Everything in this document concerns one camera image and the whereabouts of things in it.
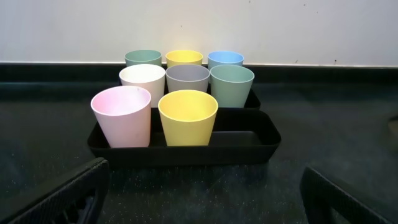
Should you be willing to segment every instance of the black baseboard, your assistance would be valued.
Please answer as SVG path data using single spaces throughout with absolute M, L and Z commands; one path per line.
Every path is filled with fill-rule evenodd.
M 0 82 L 117 82 L 123 64 L 0 63 Z M 245 65 L 256 83 L 398 84 L 398 68 Z

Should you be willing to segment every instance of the black countertop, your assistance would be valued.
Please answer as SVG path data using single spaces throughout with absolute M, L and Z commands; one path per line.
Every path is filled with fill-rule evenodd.
M 117 83 L 0 85 L 0 199 L 94 156 L 91 98 Z M 398 88 L 372 84 L 254 84 L 282 143 L 268 164 L 111 171 L 99 223 L 306 223 L 306 165 L 398 208 Z

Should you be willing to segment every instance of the white wall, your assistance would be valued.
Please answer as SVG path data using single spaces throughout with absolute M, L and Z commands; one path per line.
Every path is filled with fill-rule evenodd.
M 397 0 L 0 0 L 0 62 L 192 49 L 234 50 L 245 63 L 398 65 L 397 9 Z

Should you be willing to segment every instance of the cup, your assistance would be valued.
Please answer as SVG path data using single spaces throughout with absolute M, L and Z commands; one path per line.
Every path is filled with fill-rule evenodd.
M 210 71 L 201 65 L 176 65 L 166 69 L 169 92 L 177 90 L 207 91 Z
M 175 65 L 194 64 L 201 65 L 203 55 L 194 50 L 174 50 L 166 55 L 167 67 Z
M 164 95 L 164 81 L 166 71 L 157 65 L 133 65 L 126 67 L 119 73 L 122 85 L 133 85 L 148 90 L 152 101 L 150 106 L 155 108 Z
M 217 65 L 210 70 L 211 95 L 220 107 L 243 108 L 254 73 L 238 65 Z
M 91 109 L 111 147 L 147 147 L 150 93 L 138 86 L 117 86 L 98 93 Z
M 243 65 L 243 55 L 231 51 L 216 51 L 207 56 L 208 68 L 211 70 L 217 65 Z
M 162 66 L 162 54 L 156 50 L 135 50 L 124 56 L 126 66 L 151 64 Z
M 216 99 L 197 90 L 171 92 L 159 101 L 168 146 L 209 144 L 218 109 Z

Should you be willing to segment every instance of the green cup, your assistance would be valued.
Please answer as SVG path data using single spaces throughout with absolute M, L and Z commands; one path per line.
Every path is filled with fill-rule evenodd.
M 124 56 L 126 65 L 151 64 L 162 66 L 162 54 L 156 50 L 135 50 Z
M 254 73 L 238 65 L 217 65 L 210 70 L 211 95 L 219 107 L 243 108 Z

